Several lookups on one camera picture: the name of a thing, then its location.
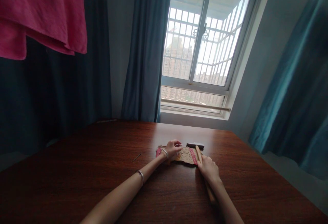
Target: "silver bracelet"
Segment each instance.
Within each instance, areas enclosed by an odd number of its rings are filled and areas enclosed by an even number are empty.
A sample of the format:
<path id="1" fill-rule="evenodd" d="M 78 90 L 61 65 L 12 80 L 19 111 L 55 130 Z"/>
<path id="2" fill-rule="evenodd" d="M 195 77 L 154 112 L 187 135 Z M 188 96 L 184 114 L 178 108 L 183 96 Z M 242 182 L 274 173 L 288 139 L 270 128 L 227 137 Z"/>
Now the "silver bracelet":
<path id="1" fill-rule="evenodd" d="M 166 151 L 165 149 L 162 149 L 161 151 L 165 152 L 166 157 L 168 158 L 168 153 L 167 153 L 167 151 Z"/>
<path id="2" fill-rule="evenodd" d="M 143 186 L 144 185 L 144 175 L 140 170 L 137 170 L 136 172 L 138 172 L 139 175 L 141 175 L 141 178 L 142 178 L 142 185 L 141 186 Z"/>

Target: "window latch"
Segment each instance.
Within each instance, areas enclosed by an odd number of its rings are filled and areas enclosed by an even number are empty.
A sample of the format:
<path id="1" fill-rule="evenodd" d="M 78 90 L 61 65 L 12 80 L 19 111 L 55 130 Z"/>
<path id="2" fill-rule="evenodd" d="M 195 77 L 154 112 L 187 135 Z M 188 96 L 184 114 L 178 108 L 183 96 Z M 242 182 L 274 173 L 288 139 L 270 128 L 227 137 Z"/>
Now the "window latch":
<path id="1" fill-rule="evenodd" d="M 206 32 L 206 26 L 207 26 L 207 23 L 205 23 L 205 26 L 204 26 L 204 30 L 203 30 L 203 33 L 202 33 L 202 36 L 205 34 Z"/>

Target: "hammer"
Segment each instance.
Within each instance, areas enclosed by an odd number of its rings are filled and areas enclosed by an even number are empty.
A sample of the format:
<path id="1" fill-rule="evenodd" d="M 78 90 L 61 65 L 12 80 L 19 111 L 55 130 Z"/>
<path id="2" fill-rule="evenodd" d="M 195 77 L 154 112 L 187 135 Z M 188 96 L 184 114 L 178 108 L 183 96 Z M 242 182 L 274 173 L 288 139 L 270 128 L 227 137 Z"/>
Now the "hammer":
<path id="1" fill-rule="evenodd" d="M 190 147 L 190 148 L 196 148 L 196 152 L 197 152 L 199 161 L 200 161 L 200 163 L 202 163 L 203 159 L 202 159 L 202 155 L 201 155 L 201 151 L 200 151 L 199 147 L 203 150 L 204 147 L 205 147 L 204 144 L 187 143 L 187 146 Z M 209 200 L 210 200 L 211 204 L 217 205 L 218 203 L 217 203 L 216 198 L 214 196 L 213 190 L 211 189 L 211 187 L 209 186 L 209 184 L 206 180 L 205 180 L 205 185 L 206 185 L 206 188 L 207 188 L 207 193 L 208 193 Z"/>

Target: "wooden hammer handle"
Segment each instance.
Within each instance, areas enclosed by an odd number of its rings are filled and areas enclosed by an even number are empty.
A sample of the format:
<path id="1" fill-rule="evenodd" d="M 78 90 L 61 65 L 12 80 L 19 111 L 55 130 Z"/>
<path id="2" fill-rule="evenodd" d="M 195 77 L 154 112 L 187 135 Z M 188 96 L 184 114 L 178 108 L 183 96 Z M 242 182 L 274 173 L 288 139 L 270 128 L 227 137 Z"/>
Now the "wooden hammer handle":
<path id="1" fill-rule="evenodd" d="M 196 152 L 197 152 L 198 159 L 199 159 L 200 163 L 203 163 L 201 151 L 199 150 L 198 146 L 196 146 Z M 206 188 L 207 188 L 207 193 L 208 193 L 208 196 L 209 196 L 209 200 L 210 200 L 211 204 L 215 205 L 217 203 L 216 198 L 214 197 L 213 191 L 212 191 L 211 187 L 209 186 L 209 184 L 206 180 L 205 180 L 205 185 L 206 185 Z"/>

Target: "brown table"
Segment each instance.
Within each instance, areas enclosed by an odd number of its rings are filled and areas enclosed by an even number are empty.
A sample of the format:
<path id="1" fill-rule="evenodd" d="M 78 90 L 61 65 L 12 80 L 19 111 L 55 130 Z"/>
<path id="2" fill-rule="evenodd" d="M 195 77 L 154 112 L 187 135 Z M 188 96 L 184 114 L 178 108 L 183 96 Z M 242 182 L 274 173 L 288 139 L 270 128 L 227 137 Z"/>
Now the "brown table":
<path id="1" fill-rule="evenodd" d="M 78 223 L 106 194 L 177 138 L 205 144 L 245 223 L 324 223 L 327 217 L 229 131 L 160 123 L 94 123 L 0 173 L 0 223 Z M 161 165 L 119 223 L 215 223 L 195 167 Z"/>

